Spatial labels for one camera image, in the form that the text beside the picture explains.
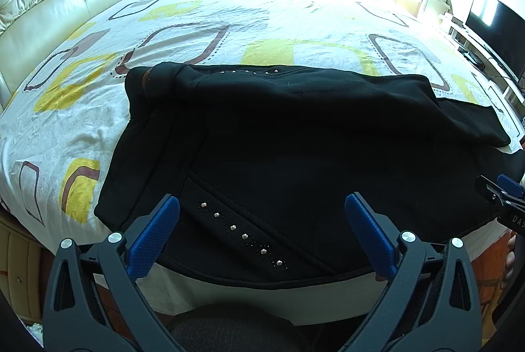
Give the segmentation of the person right hand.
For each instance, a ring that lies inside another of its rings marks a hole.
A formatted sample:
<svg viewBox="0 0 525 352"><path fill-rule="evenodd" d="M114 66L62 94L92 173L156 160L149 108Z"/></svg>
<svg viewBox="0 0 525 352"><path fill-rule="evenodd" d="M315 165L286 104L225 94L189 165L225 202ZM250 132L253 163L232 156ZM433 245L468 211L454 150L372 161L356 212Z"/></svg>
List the person right hand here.
<svg viewBox="0 0 525 352"><path fill-rule="evenodd" d="M516 239L517 239L517 234L514 234L507 243L508 253L505 257L504 275L500 283L501 290L504 290L508 286L509 281L511 280L514 274Z"/></svg>

